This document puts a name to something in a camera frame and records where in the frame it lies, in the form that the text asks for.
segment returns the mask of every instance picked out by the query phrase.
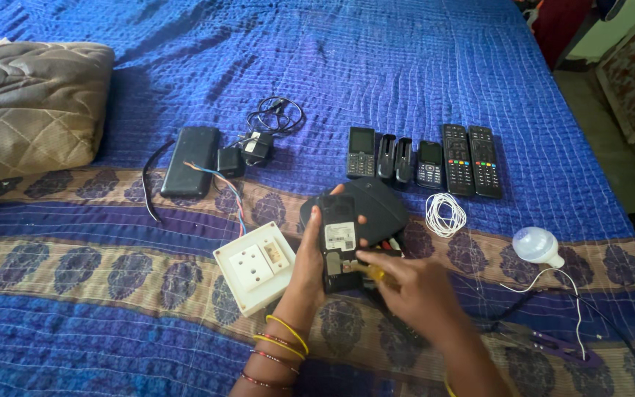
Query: tv remote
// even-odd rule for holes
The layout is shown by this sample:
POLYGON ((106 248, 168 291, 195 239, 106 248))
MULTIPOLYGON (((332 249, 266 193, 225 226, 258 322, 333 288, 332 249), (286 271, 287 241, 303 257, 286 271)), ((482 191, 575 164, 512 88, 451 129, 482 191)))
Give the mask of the tv remote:
POLYGON ((462 196, 474 194, 472 166, 469 164, 467 130, 456 124, 443 124, 442 147, 445 152, 447 192, 462 196))
POLYGON ((480 196, 500 199, 501 182, 492 130, 486 127, 470 126, 469 147, 472 149, 474 189, 480 196))

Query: phone screen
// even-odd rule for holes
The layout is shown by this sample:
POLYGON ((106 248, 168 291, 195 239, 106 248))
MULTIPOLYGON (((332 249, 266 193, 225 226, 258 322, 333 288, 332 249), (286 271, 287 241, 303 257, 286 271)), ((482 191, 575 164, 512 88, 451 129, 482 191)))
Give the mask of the phone screen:
POLYGON ((427 143, 421 143, 419 161, 422 162, 434 162, 440 164, 442 162, 442 149, 440 145, 428 145, 427 143))
POLYGON ((352 128, 349 130, 349 151, 351 153, 364 152, 374 154, 374 130, 366 128, 352 128))

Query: hand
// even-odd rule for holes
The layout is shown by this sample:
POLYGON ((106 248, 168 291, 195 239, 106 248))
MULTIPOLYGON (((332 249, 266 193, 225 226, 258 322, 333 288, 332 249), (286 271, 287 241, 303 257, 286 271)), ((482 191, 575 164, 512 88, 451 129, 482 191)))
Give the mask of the hand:
POLYGON ((400 291, 384 282, 377 284, 389 310, 439 350, 453 336, 472 331, 444 267, 427 259, 395 258, 375 252, 358 251, 357 257, 393 276, 400 291))
MULTIPOLYGON (((339 184, 330 194, 344 192, 344 185, 339 184)), ((366 217, 359 215, 357 221, 364 225, 366 217)), ((322 227, 322 215, 320 208, 313 205, 311 219, 305 226, 303 241, 295 254, 295 268, 291 276, 291 282, 286 289, 286 295, 312 297, 315 307, 324 303, 324 290, 322 288, 322 252, 320 252, 320 228, 322 227)), ((359 245, 366 247, 367 241, 359 239, 359 245)))

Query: quilted bedspread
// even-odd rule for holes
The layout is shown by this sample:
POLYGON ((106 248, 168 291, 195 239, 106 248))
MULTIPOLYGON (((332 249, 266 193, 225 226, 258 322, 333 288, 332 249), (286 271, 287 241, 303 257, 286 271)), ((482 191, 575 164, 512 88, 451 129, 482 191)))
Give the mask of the quilted bedspread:
MULTIPOLYGON (((238 236, 227 188, 202 201, 158 195, 170 153, 140 168, 182 126, 223 141, 269 95, 304 106, 275 160, 238 181, 251 227, 301 236, 298 208, 344 182, 348 127, 440 140, 440 125, 490 126, 504 198, 459 199, 467 228, 424 226, 429 191, 399 194, 406 248, 453 270, 465 310, 491 316, 541 268, 510 236, 537 225, 560 240, 580 293, 635 345, 635 236, 510 0, 0 0, 0 37, 92 41, 116 53, 107 125, 90 167, 0 181, 0 396, 226 395, 264 311, 240 315, 210 252, 238 236)), ((541 287, 567 281, 546 273, 541 287)), ((498 333, 483 336, 523 396, 635 396, 635 360, 582 309, 583 368, 498 333)), ((543 293, 509 318, 574 342, 577 311, 543 293)), ((330 296, 295 393, 443 396, 442 356, 409 345, 358 294, 330 296)))

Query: white wire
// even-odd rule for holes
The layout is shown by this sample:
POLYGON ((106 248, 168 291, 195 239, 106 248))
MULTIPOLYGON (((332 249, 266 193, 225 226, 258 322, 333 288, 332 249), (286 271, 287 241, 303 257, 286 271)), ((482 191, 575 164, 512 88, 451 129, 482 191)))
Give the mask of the white wire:
MULTIPOLYGON (((556 270, 559 271, 560 273, 564 274, 567 276, 567 278, 570 280, 570 283, 572 283, 572 287, 575 290, 575 294, 577 296, 579 296, 579 294, 577 293, 577 286, 575 285, 575 282, 572 280, 572 277, 570 277, 567 273, 565 273, 564 271, 560 270, 560 269, 556 269, 556 268, 547 268, 544 269, 543 271, 541 271, 538 275, 535 276, 534 278, 534 282, 531 283, 531 285, 528 286, 528 288, 526 288, 525 290, 515 290, 513 288, 509 288, 504 284, 499 283, 499 285, 501 285, 502 287, 506 288, 507 290, 511 290, 514 291, 515 293, 527 293, 535 284, 536 281, 538 281, 538 278, 541 276, 541 274, 545 273, 546 271, 549 270, 556 270)), ((577 301, 577 328, 575 329, 575 332, 577 333, 577 342, 579 342, 580 344, 580 348, 582 349, 582 360, 586 360, 586 356, 585 356, 585 349, 584 349, 584 345, 582 344, 582 339, 580 338, 580 324, 582 323, 582 313, 580 312, 580 300, 576 299, 577 301)))
POLYGON ((433 194, 426 200, 426 225, 440 237, 450 238, 467 223, 467 214, 452 195, 447 193, 433 194), (441 207, 450 207, 449 218, 440 216, 441 207))

